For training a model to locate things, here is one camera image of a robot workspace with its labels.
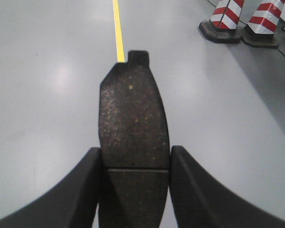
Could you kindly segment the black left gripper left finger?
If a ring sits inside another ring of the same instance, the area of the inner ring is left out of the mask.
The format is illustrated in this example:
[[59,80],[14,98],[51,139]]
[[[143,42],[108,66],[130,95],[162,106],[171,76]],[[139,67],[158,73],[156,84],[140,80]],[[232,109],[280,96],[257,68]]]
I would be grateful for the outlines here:
[[90,228],[99,199],[101,170],[100,149],[91,148],[56,186],[0,219],[0,228]]

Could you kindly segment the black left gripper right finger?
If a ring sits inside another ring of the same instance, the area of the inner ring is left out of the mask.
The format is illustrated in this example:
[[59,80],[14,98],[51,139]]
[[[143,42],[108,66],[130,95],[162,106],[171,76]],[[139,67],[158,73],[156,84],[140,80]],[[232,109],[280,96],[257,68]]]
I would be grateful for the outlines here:
[[285,228],[211,176],[183,146],[171,149],[170,194],[180,228]]

